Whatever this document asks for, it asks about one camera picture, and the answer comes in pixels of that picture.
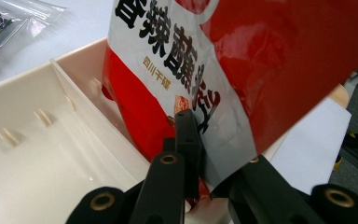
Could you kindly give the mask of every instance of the chinese characters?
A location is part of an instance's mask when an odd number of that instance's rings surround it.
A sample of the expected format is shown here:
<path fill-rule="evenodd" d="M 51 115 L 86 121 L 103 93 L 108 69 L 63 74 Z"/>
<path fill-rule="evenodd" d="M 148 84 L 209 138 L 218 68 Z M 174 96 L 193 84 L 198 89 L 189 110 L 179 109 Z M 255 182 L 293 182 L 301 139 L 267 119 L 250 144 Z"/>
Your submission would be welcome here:
<path fill-rule="evenodd" d="M 184 89 L 191 95 L 193 110 L 199 108 L 204 117 L 198 127 L 199 132 L 205 133 L 209 127 L 208 122 L 220 103 L 220 93 L 209 90 L 207 83 L 202 79 L 204 64 L 198 65 L 196 69 L 198 53 L 193 47 L 193 39 L 186 35 L 185 28 L 175 23 L 172 33 L 168 7 L 159 7 L 157 0 L 150 0 L 148 9 L 145 9 L 146 5 L 147 0 L 119 0 L 115 13 L 130 29 L 135 27 L 137 19 L 143 18 L 139 37 L 147 38 L 152 52 L 161 58 L 162 64 L 172 72 L 173 77 L 180 80 Z M 171 50 L 166 51 L 170 40 L 172 40 Z M 149 57 L 144 58 L 143 65 L 156 81 L 161 81 L 165 90 L 169 89 L 170 80 L 160 72 Z"/>

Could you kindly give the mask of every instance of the red snack bag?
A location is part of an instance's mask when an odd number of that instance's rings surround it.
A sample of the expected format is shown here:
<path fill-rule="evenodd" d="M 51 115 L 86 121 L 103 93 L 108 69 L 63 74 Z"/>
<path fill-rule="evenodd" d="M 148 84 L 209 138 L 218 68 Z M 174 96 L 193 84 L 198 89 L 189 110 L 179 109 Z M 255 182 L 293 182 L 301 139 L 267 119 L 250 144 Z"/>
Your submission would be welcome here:
<path fill-rule="evenodd" d="M 149 160 L 187 102 L 214 188 L 357 67 L 356 1 L 118 0 L 103 81 Z"/>

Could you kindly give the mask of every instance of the white plastic tray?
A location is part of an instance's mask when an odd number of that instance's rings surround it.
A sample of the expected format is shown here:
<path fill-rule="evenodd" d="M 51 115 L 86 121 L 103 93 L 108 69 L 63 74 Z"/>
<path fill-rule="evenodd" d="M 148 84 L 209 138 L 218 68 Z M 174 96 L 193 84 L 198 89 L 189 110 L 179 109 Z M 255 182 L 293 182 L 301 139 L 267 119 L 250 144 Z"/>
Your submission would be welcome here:
<path fill-rule="evenodd" d="M 148 161 L 101 92 L 105 43 L 0 83 L 0 223 L 64 223 L 91 190 L 145 178 Z M 186 214 L 186 223 L 228 220 L 225 200 Z"/>

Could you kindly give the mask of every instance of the red packaging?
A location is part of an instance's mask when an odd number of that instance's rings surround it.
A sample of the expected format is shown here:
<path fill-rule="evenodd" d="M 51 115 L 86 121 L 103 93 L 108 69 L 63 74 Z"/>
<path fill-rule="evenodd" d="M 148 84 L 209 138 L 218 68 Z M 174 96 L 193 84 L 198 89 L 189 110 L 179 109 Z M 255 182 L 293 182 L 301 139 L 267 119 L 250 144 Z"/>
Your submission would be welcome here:
<path fill-rule="evenodd" d="M 103 82 L 149 160 L 192 108 L 214 188 L 357 68 L 358 1 L 119 0 Z"/>

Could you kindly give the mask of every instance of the screw hole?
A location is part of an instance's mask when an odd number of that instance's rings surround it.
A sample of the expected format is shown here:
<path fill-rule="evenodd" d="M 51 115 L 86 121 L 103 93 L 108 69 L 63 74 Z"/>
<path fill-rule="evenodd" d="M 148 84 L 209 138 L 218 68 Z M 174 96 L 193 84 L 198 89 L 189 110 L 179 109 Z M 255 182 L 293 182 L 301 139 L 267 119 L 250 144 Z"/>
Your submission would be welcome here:
<path fill-rule="evenodd" d="M 325 192 L 326 198 L 331 202 L 341 207 L 353 207 L 354 201 L 345 192 L 338 189 L 327 189 Z"/>
<path fill-rule="evenodd" d="M 166 165 L 176 163 L 176 157 L 174 157 L 173 155 L 165 155 L 159 160 Z"/>
<path fill-rule="evenodd" d="M 104 192 L 96 195 L 89 204 L 95 211 L 103 211 L 112 206 L 115 202 L 115 196 L 110 192 Z"/>

